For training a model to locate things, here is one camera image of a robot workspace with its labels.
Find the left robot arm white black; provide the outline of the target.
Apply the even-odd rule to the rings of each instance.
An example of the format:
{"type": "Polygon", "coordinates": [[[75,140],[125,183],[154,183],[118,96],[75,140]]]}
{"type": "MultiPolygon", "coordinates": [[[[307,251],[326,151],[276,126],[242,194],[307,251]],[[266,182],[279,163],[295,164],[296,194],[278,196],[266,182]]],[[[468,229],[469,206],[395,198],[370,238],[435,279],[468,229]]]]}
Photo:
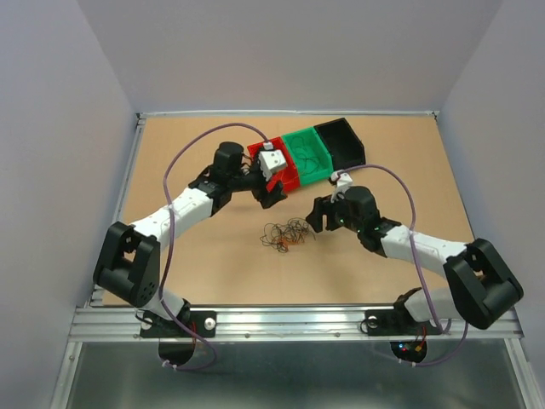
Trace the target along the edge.
{"type": "Polygon", "coordinates": [[[250,192],[262,208],[285,199],[283,185],[271,179],[287,166],[281,150],[272,143],[244,165],[244,148],[236,142],[222,142],[213,161],[182,193],[166,198],[165,206],[136,222],[114,222],[106,231],[93,273],[96,285],[130,306],[160,318],[160,325],[172,336],[195,331],[190,324],[190,304],[165,290],[169,262],[161,254],[174,253],[174,242],[186,230],[214,216],[237,192],[250,192]]]}

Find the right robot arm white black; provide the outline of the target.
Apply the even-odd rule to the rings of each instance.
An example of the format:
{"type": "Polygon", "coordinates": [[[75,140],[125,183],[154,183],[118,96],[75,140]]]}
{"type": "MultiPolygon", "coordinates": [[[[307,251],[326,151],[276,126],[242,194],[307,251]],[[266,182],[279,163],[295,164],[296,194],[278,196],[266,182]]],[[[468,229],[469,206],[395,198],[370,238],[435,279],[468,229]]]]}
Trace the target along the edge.
{"type": "Polygon", "coordinates": [[[464,320],[486,330],[524,296],[522,285],[490,241],[464,243],[411,232],[381,215],[367,187],[348,187],[316,198],[306,221],[317,233],[350,230],[367,251],[411,262],[417,270],[446,280],[445,287],[431,291],[420,286],[398,298],[392,322],[399,331],[411,332],[430,320],[464,320]]]}

